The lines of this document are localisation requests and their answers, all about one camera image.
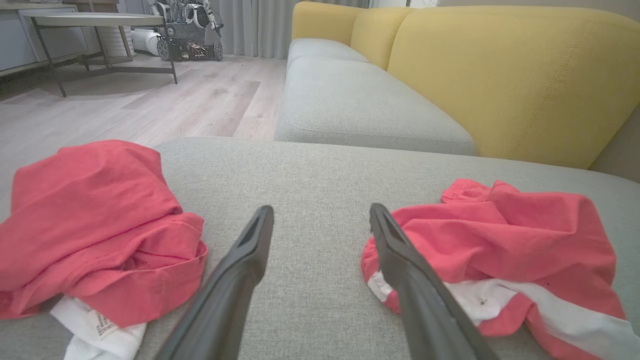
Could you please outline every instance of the sofa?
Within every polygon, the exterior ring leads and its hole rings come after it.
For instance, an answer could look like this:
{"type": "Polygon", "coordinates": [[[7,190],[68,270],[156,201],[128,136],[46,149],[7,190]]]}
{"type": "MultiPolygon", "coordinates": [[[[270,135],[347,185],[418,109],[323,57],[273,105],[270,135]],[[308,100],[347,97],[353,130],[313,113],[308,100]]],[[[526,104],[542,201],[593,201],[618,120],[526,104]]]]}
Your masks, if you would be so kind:
{"type": "Polygon", "coordinates": [[[640,102],[640,24],[585,8],[300,2],[275,139],[589,168],[640,102]]]}
{"type": "MultiPolygon", "coordinates": [[[[205,219],[206,275],[259,206],[275,210],[240,359],[409,359],[400,316],[362,277],[369,206],[436,203],[458,178],[591,198],[618,256],[613,287],[640,332],[640,184],[524,161],[317,143],[183,138],[156,149],[185,211],[205,219]]],[[[149,323],[137,360],[154,358],[185,308],[149,323]]],[[[70,337],[47,313],[0,320],[0,359],[62,359],[70,337]]],[[[550,359],[525,327],[488,341],[501,359],[550,359]]]]}

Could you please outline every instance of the red and white garment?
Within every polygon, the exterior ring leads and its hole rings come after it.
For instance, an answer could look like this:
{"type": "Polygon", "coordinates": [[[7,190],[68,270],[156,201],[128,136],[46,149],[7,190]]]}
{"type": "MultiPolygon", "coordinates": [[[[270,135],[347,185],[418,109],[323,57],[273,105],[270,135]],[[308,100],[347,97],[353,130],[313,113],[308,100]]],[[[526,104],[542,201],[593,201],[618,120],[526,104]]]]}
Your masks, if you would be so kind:
{"type": "MultiPolygon", "coordinates": [[[[392,214],[482,334],[507,336],[526,321],[558,359],[637,359],[640,338],[611,288],[616,255],[591,200],[458,179],[441,201],[392,214]]],[[[371,238],[365,282],[398,313],[378,267],[371,238]]]]}

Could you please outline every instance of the cabinet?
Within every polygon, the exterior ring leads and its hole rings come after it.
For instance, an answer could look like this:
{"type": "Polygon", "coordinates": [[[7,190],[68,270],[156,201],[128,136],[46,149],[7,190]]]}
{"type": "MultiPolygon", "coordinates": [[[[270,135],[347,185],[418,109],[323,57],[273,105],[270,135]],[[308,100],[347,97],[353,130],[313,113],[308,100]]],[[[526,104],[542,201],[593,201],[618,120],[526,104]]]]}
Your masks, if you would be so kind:
{"type": "MultiPolygon", "coordinates": [[[[73,5],[0,3],[0,33],[10,34],[0,37],[0,75],[36,67],[47,60],[29,16],[76,11],[73,5]]],[[[87,50],[81,28],[43,29],[41,32],[54,61],[67,60],[87,50]]]]}

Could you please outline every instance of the white stripe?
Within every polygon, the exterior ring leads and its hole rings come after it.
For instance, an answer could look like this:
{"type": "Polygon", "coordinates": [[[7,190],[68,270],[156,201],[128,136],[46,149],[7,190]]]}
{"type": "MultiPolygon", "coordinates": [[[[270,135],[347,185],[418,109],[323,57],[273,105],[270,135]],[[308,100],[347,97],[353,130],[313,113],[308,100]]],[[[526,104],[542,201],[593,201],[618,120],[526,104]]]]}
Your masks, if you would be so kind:
{"type": "MultiPolygon", "coordinates": [[[[367,284],[384,302],[391,287],[379,270],[374,275],[367,284]]],[[[497,317],[522,293],[538,305],[549,334],[603,360],[640,359],[640,338],[628,321],[562,300],[542,286],[500,279],[445,285],[476,325],[497,317]]]]}

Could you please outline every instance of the red cloth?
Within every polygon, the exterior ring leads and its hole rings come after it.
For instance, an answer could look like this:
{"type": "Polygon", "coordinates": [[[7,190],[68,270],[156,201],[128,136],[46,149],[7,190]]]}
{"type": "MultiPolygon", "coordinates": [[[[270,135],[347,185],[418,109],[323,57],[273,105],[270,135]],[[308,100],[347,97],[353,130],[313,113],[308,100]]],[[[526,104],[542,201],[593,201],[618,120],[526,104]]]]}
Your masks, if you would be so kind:
{"type": "MultiPolygon", "coordinates": [[[[587,197],[522,193],[501,181],[490,188],[459,179],[444,191],[441,201],[443,204],[412,206],[392,214],[443,282],[495,278],[535,284],[551,297],[625,319],[611,288],[616,256],[587,197]]],[[[372,237],[362,254],[365,282],[377,271],[378,253],[372,237]]],[[[381,300],[399,312],[395,290],[381,300]]],[[[505,336],[526,320],[540,345],[554,357],[595,359],[549,334],[538,310],[534,301],[518,293],[499,316],[482,321],[479,330],[488,336],[505,336]]]]}
{"type": "Polygon", "coordinates": [[[119,140],[66,147],[20,168],[0,225],[0,318],[59,294],[120,327],[159,318],[199,287],[203,219],[183,213],[160,154],[119,140]]]}

